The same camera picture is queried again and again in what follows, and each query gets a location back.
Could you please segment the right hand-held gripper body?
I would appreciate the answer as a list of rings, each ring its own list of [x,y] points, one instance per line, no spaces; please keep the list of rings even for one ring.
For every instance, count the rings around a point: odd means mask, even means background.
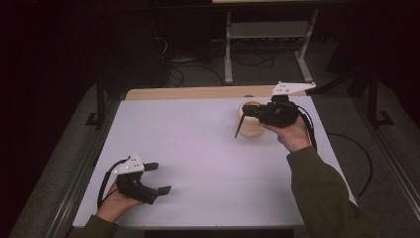
[[[293,124],[297,117],[300,116],[309,128],[313,128],[312,118],[308,112],[291,101],[289,95],[296,92],[305,92],[315,87],[315,82],[295,83],[279,81],[270,93],[270,102],[262,106],[264,114],[259,117],[259,120],[267,125],[284,128]]]

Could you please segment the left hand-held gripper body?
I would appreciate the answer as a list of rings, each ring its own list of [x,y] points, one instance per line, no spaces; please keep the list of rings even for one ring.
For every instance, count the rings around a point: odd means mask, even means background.
[[[140,155],[135,154],[119,162],[111,173],[117,177],[116,185],[121,194],[146,204],[153,204],[158,197],[158,191],[142,184],[144,164]]]

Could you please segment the cream ringed pen holder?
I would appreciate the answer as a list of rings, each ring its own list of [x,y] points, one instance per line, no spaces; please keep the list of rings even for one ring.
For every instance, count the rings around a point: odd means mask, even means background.
[[[238,122],[241,122],[243,116],[243,107],[248,105],[260,105],[257,101],[246,101],[238,108]],[[255,117],[246,116],[239,130],[239,134],[247,138],[257,138],[264,133],[264,127]]]

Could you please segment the black pencil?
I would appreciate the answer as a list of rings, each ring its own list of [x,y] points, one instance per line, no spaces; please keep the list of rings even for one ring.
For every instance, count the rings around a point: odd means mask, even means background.
[[[241,130],[241,127],[243,125],[244,119],[245,119],[245,114],[242,114],[242,116],[241,116],[241,118],[239,120],[237,131],[236,131],[236,134],[235,134],[235,137],[234,138],[237,138],[238,137],[238,135],[240,133],[240,130]]]

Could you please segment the person's right hand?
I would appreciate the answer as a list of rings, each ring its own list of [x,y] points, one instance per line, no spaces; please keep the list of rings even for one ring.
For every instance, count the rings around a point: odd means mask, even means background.
[[[297,117],[293,124],[284,128],[267,124],[262,124],[262,126],[276,134],[277,141],[290,153],[297,152],[311,145],[307,127],[300,116]]]

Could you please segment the person's left hand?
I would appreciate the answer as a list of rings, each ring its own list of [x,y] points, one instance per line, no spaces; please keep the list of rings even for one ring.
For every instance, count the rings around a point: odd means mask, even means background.
[[[116,222],[131,208],[142,204],[141,201],[121,194],[116,184],[113,183],[107,192],[106,198],[98,208],[96,216],[107,222]]]

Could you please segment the black stand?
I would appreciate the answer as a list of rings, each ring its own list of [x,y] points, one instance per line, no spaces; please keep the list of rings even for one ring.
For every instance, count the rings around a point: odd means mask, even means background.
[[[310,95],[324,94],[350,79],[353,81],[347,91],[350,97],[360,98],[367,90],[367,119],[369,123],[374,128],[382,125],[393,125],[393,121],[387,112],[377,109],[378,79],[374,68],[371,66],[357,66],[322,86],[310,89],[308,93]]]
[[[99,75],[96,80],[96,112],[90,113],[85,124],[87,126],[95,126],[99,130],[105,119],[105,90],[102,76]]]

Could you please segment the aluminium frame rail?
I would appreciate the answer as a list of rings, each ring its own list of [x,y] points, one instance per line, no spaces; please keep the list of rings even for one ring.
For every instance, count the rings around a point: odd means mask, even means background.
[[[403,196],[403,206],[420,220],[420,129],[395,103],[389,110],[380,110],[387,112],[393,125],[374,128],[365,103],[360,99],[352,103],[358,115],[354,135],[372,163],[368,194],[377,189],[389,204],[396,203],[397,195]]]
[[[43,238],[65,238],[71,231],[119,105],[118,100],[106,100],[103,107],[77,107],[45,170],[52,210]]]

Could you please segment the white metal frame stand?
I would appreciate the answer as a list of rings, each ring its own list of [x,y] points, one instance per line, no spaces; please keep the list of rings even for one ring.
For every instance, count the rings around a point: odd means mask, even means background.
[[[234,82],[231,59],[232,40],[301,38],[303,43],[300,49],[294,52],[294,56],[304,81],[312,83],[313,78],[305,61],[305,54],[318,13],[318,9],[312,10],[309,19],[304,21],[235,22],[232,20],[232,13],[228,11],[224,56],[225,82],[227,84]]]

